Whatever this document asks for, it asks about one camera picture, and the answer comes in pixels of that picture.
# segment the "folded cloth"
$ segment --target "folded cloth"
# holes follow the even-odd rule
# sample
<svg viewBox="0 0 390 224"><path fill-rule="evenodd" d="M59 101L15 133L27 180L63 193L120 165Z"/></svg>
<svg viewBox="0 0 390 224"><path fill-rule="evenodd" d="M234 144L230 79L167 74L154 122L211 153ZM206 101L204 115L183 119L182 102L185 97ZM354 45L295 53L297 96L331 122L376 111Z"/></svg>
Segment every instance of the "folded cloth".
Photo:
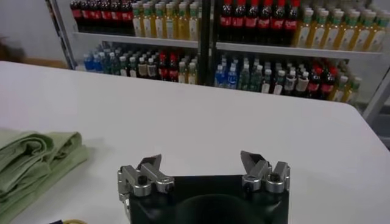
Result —
<svg viewBox="0 0 390 224"><path fill-rule="evenodd" d="M0 129L0 223L8 223L88 158L74 133Z"/></svg>

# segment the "red label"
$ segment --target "red label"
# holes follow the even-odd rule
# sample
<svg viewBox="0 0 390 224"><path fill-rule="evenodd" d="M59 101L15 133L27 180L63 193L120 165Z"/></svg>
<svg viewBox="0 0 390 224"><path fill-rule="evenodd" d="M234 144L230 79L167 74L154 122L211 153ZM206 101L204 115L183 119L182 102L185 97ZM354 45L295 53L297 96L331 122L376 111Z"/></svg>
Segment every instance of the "red label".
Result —
<svg viewBox="0 0 390 224"><path fill-rule="evenodd" d="M133 19L133 13L132 12L124 12L122 13L122 19L123 20L132 20Z"/></svg>
<svg viewBox="0 0 390 224"><path fill-rule="evenodd" d="M245 19L245 26L246 27L256 27L257 25L257 18L246 18Z"/></svg>
<svg viewBox="0 0 390 224"><path fill-rule="evenodd" d="M283 29L283 19L271 19L271 28L274 30Z"/></svg>
<svg viewBox="0 0 390 224"><path fill-rule="evenodd" d="M122 20L122 13L120 12L112 12L111 15L113 20Z"/></svg>
<svg viewBox="0 0 390 224"><path fill-rule="evenodd" d="M259 19L257 26L261 29L268 29L269 23L269 19Z"/></svg>
<svg viewBox="0 0 390 224"><path fill-rule="evenodd" d="M319 84L309 83L309 85L307 86L307 90L309 92L316 92L318 90L318 87L319 87Z"/></svg>
<svg viewBox="0 0 390 224"><path fill-rule="evenodd" d="M111 12L102 11L102 17L103 17L103 19L112 19Z"/></svg>
<svg viewBox="0 0 390 224"><path fill-rule="evenodd" d="M72 10L72 14L73 14L73 17L75 17L76 19L79 19L82 17L81 10L79 10L79 9Z"/></svg>
<svg viewBox="0 0 390 224"><path fill-rule="evenodd" d="M296 30L297 29L297 21L296 20L286 20L285 29L286 30Z"/></svg>
<svg viewBox="0 0 390 224"><path fill-rule="evenodd" d="M241 27L244 25L244 18L233 18L233 26Z"/></svg>
<svg viewBox="0 0 390 224"><path fill-rule="evenodd" d="M232 17L222 17L221 16L221 25L222 26L230 26L230 25L232 25Z"/></svg>

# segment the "yellow object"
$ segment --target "yellow object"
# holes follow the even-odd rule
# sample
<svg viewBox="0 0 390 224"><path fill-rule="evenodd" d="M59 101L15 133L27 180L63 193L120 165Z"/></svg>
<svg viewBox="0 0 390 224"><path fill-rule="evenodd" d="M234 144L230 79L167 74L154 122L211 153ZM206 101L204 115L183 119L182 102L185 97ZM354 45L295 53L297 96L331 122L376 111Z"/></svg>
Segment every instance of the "yellow object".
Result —
<svg viewBox="0 0 390 224"><path fill-rule="evenodd" d="M297 32L295 33L293 45L295 47L304 48L306 46L306 41L310 33L310 23L311 18L313 17L314 11L311 8L305 9L305 17L303 22L298 27Z"/></svg>
<svg viewBox="0 0 390 224"><path fill-rule="evenodd" d="M322 10L319 12L317 24L310 29L309 37L307 39L308 48L320 48L321 40L325 33L325 23L328 18L329 11Z"/></svg>
<svg viewBox="0 0 390 224"><path fill-rule="evenodd" d="M343 15L343 11L334 11L331 24L327 24L325 28L325 33L322 37L320 48L328 50L333 49L333 45L340 30L340 23Z"/></svg>

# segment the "store shelf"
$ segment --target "store shelf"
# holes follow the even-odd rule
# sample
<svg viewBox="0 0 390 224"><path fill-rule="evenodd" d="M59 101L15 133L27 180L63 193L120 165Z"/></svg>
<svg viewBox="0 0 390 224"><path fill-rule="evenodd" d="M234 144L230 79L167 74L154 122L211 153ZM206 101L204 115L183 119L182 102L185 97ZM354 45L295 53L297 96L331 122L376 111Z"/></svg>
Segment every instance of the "store shelf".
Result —
<svg viewBox="0 0 390 224"><path fill-rule="evenodd" d="M323 58L342 58L342 59L359 59L359 60L376 60L379 59L382 53L374 52L354 52L354 51L331 51L320 49L305 49L294 47L275 47L264 45L251 44L235 44L217 42L216 48L225 51L240 51L253 52L262 54L279 54L279 55L293 55L303 57L323 57Z"/></svg>
<svg viewBox="0 0 390 224"><path fill-rule="evenodd" d="M159 38L146 38L146 37L129 37L121 35L106 35L98 33L73 33L76 39L94 39L99 41L112 41L132 44L146 44L154 46L169 46L169 47L185 47L185 48L196 48L198 47L197 41L188 40L172 40L172 39L159 39Z"/></svg>

